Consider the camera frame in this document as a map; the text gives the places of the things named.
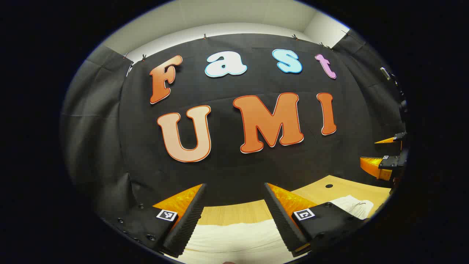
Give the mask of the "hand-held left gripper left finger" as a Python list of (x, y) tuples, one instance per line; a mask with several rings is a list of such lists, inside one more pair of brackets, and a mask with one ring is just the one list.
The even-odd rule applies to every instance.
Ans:
[(206, 187), (198, 184), (156, 204), (138, 203), (102, 220), (146, 251), (178, 258), (201, 218)]

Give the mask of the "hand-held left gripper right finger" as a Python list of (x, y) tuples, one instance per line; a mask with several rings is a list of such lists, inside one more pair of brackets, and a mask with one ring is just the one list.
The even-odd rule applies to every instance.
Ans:
[(353, 216), (332, 202), (315, 204), (273, 184), (263, 185), (264, 201), (293, 257), (323, 251), (368, 221)]

